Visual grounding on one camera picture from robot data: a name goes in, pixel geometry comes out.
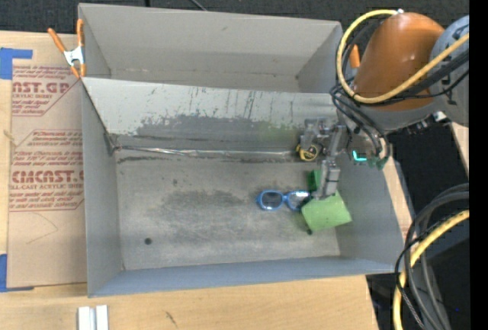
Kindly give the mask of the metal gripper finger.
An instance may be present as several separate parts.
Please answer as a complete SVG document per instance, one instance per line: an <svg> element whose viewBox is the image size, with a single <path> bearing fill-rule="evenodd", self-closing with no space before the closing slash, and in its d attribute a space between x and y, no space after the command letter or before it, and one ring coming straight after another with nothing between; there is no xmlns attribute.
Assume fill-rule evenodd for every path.
<svg viewBox="0 0 488 330"><path fill-rule="evenodd" d="M314 172L316 189L313 191L313 197L323 200L335 195L340 172L340 167L335 162L322 161L320 168Z"/></svg>
<svg viewBox="0 0 488 330"><path fill-rule="evenodd" d="M308 118L304 121L304 132L300 136L300 147L308 149L313 143L317 143L329 137L331 125L325 117Z"/></svg>

